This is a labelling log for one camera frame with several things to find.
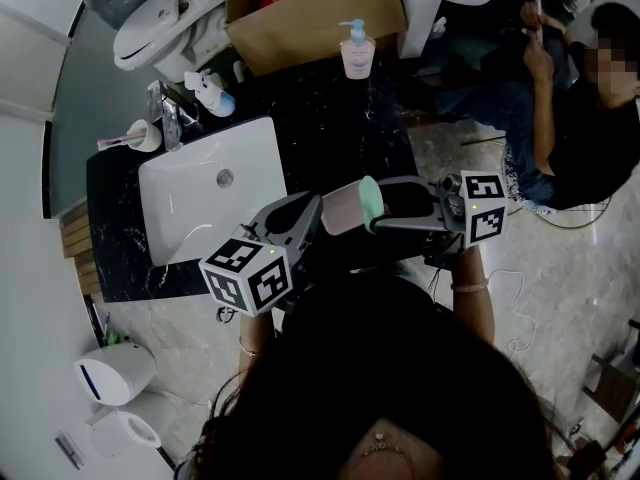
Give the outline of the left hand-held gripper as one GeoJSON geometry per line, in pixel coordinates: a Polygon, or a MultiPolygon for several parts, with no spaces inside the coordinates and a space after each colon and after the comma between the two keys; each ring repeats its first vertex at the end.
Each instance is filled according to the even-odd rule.
{"type": "Polygon", "coordinates": [[[199,269],[213,299],[246,316],[292,312],[308,284],[303,255],[322,213],[319,194],[297,193],[265,206],[226,238],[207,231],[199,269]]]}

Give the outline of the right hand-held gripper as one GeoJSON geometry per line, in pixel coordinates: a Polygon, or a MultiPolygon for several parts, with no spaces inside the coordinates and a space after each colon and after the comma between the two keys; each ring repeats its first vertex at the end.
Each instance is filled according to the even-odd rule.
{"type": "Polygon", "coordinates": [[[385,204],[434,204],[437,217],[384,215],[370,223],[373,233],[434,232],[429,257],[455,257],[505,232],[507,196],[498,173],[463,170],[437,182],[406,175],[377,184],[385,204]]]}

